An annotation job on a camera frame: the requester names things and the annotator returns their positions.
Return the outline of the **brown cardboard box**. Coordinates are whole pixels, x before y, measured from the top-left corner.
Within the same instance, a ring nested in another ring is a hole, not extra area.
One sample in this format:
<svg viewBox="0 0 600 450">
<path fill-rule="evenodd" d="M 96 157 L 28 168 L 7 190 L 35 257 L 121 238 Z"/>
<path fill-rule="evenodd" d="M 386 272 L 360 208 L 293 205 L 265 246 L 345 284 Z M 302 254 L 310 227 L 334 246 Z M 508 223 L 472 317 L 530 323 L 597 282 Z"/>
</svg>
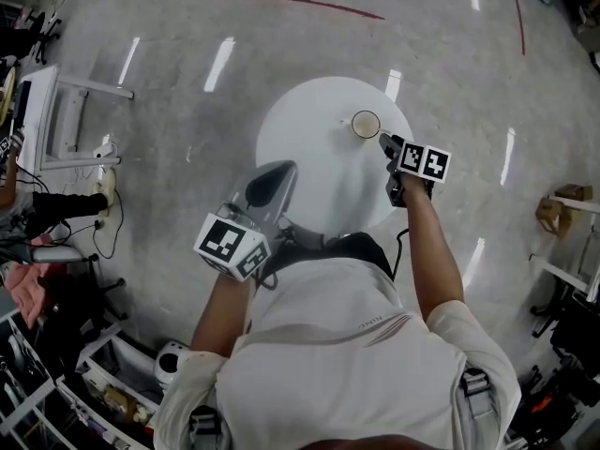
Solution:
<svg viewBox="0 0 600 450">
<path fill-rule="evenodd" d="M 591 202 L 593 200 L 593 186 L 580 186 L 577 184 L 566 184 L 559 187 L 554 196 L 577 202 Z M 546 196 L 542 198 L 536 208 L 535 217 L 543 229 L 564 239 L 573 224 L 582 217 L 582 211 L 565 206 Z"/>
</svg>

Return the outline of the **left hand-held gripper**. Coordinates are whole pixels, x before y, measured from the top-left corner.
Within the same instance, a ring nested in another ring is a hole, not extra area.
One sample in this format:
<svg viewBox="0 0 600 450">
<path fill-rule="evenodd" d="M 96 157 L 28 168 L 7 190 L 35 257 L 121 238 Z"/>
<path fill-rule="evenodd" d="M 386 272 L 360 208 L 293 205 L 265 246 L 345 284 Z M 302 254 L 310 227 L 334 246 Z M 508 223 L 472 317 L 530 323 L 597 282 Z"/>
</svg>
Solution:
<svg viewBox="0 0 600 450">
<path fill-rule="evenodd" d="M 298 171 L 292 160 L 263 164 L 242 177 L 205 218 L 193 250 L 222 275 L 243 282 L 271 257 Z"/>
</svg>

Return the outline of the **person's white shirt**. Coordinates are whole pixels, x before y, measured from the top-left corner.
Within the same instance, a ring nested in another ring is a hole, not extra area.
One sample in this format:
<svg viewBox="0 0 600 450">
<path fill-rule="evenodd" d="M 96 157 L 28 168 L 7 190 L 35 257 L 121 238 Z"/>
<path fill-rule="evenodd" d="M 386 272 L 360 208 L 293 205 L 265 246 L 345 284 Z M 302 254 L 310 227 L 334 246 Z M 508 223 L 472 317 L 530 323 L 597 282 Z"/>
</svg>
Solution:
<svg viewBox="0 0 600 450">
<path fill-rule="evenodd" d="M 201 408 L 218 450 L 300 450 L 324 440 L 404 435 L 442 450 L 498 450 L 520 389 L 468 307 L 425 322 L 390 278 L 352 259 L 299 262 L 261 290 L 230 358 L 189 353 L 157 413 L 156 450 L 197 450 Z"/>
</svg>

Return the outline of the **white desk with metal legs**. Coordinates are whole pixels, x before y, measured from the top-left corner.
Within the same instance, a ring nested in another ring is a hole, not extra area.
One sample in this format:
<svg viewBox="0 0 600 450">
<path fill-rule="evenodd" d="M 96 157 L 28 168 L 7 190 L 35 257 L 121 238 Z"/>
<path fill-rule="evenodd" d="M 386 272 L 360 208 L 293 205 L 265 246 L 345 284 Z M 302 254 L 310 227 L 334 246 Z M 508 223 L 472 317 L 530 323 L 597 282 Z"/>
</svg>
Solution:
<svg viewBox="0 0 600 450">
<path fill-rule="evenodd" d="M 52 65 L 23 76 L 29 89 L 24 104 L 24 143 L 18 164 L 38 175 L 69 168 L 112 166 L 121 158 L 95 158 L 79 148 L 83 107 L 90 92 L 132 99 L 134 93 L 119 86 L 69 76 Z"/>
</svg>

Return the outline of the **clear glass cup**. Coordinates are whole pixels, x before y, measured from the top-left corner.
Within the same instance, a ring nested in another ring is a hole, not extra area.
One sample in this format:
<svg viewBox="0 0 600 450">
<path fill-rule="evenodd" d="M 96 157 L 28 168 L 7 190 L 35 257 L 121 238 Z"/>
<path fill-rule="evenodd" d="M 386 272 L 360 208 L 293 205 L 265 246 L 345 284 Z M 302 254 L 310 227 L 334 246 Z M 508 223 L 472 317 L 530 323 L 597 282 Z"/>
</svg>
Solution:
<svg viewBox="0 0 600 450">
<path fill-rule="evenodd" d="M 379 116 L 368 110 L 361 110 L 351 118 L 343 118 L 339 123 L 360 140 L 370 140 L 376 137 L 382 129 Z"/>
</svg>

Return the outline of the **white open shelf rack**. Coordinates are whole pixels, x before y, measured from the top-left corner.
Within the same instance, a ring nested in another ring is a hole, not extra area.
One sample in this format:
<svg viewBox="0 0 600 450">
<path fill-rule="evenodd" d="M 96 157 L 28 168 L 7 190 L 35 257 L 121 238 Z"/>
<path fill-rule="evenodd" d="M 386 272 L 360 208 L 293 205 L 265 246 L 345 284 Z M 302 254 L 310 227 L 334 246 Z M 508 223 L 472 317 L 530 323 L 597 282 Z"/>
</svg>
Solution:
<svg viewBox="0 0 600 450">
<path fill-rule="evenodd" d="M 10 312 L 0 319 L 0 449 L 154 450 L 153 366 L 116 323 L 64 365 Z"/>
</svg>

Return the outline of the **black office chair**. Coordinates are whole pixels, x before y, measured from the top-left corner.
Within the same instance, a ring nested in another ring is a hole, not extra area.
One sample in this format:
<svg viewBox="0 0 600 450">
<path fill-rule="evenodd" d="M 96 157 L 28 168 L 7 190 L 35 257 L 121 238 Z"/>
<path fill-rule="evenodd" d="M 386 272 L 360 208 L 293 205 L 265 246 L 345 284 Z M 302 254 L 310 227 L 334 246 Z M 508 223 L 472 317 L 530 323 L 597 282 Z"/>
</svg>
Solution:
<svg viewBox="0 0 600 450">
<path fill-rule="evenodd" d="M 125 286 L 126 281 L 120 277 L 114 283 L 102 286 L 98 280 L 100 271 L 98 254 L 93 253 L 84 257 L 74 247 L 44 246 L 40 240 L 37 240 L 33 247 L 28 247 L 25 253 L 30 261 L 15 263 L 52 265 L 52 274 L 44 279 L 41 277 L 38 279 L 38 283 L 45 288 L 46 294 L 50 297 L 50 304 L 37 318 L 32 329 L 36 327 L 40 317 L 46 318 L 54 313 L 77 326 L 89 320 L 102 325 L 106 311 L 118 321 L 128 317 L 126 313 L 118 311 L 105 296 L 107 292 Z M 0 265 L 0 287 L 4 289 L 6 289 L 5 278 L 8 276 L 8 267 L 11 263 L 13 262 Z"/>
<path fill-rule="evenodd" d="M 530 313 L 545 318 L 539 338 L 552 324 L 550 345 L 561 358 L 571 357 L 588 381 L 600 390 L 600 293 L 592 301 L 572 284 L 554 277 L 553 292 L 543 306 L 532 306 Z"/>
</svg>

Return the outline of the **pink cloth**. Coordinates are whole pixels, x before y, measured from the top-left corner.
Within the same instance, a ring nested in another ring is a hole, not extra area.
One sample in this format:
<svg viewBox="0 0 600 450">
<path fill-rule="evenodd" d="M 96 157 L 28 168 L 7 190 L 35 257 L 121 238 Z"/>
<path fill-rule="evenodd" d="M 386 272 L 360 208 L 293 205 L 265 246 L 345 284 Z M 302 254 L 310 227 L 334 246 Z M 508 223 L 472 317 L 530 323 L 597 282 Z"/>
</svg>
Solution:
<svg viewBox="0 0 600 450">
<path fill-rule="evenodd" d="M 12 262 L 8 267 L 5 287 L 29 329 L 34 327 L 38 317 L 50 304 L 50 297 L 38 279 L 50 276 L 52 268 L 47 262 Z"/>
</svg>

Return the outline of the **person's right forearm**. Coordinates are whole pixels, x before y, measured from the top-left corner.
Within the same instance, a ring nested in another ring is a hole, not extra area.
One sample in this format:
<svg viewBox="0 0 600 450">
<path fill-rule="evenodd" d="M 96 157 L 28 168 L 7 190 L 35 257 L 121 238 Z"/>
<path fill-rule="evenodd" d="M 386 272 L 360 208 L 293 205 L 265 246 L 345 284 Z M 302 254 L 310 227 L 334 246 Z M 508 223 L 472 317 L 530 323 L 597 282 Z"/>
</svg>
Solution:
<svg viewBox="0 0 600 450">
<path fill-rule="evenodd" d="M 423 320 L 441 304 L 464 301 L 461 275 L 421 178 L 403 173 L 413 282 Z"/>
</svg>

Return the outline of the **round white side table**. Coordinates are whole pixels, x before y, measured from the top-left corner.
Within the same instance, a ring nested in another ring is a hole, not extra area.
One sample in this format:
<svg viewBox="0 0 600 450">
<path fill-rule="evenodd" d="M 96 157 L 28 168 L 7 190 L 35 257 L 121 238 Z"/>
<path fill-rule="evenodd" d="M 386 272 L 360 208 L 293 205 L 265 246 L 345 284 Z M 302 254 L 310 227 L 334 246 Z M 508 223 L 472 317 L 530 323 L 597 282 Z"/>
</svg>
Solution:
<svg viewBox="0 0 600 450">
<path fill-rule="evenodd" d="M 393 213 L 385 191 L 388 159 L 377 138 L 361 139 L 351 127 L 362 111 L 374 113 L 383 129 L 413 138 L 406 117 L 389 96 L 347 77 L 300 83 L 265 116 L 256 163 L 296 163 L 298 177 L 286 212 L 292 223 L 315 233 L 355 233 Z"/>
</svg>

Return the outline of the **person's left forearm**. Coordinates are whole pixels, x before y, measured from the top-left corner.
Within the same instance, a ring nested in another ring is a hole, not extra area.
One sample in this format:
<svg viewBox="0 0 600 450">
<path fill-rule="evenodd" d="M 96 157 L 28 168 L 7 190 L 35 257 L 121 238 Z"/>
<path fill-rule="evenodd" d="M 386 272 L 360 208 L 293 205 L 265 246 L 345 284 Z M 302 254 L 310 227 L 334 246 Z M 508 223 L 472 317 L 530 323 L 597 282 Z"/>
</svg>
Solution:
<svg viewBox="0 0 600 450">
<path fill-rule="evenodd" d="M 219 275 L 195 328 L 189 349 L 230 358 L 234 345 L 245 332 L 253 284 Z"/>
</svg>

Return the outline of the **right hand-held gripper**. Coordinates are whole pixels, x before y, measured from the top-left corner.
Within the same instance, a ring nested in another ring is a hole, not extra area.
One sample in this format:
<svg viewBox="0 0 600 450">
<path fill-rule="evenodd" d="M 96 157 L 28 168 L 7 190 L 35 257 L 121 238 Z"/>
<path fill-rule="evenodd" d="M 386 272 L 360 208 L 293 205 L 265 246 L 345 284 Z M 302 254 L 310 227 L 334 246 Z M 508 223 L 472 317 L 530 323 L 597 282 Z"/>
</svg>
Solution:
<svg viewBox="0 0 600 450">
<path fill-rule="evenodd" d="M 425 185 L 426 194 L 432 196 L 436 183 L 443 184 L 448 174 L 452 154 L 431 145 L 409 142 L 398 135 L 381 133 L 379 144 L 389 159 L 386 170 L 389 173 L 385 185 L 390 203 L 394 207 L 405 207 L 403 173 L 419 177 Z"/>
</svg>

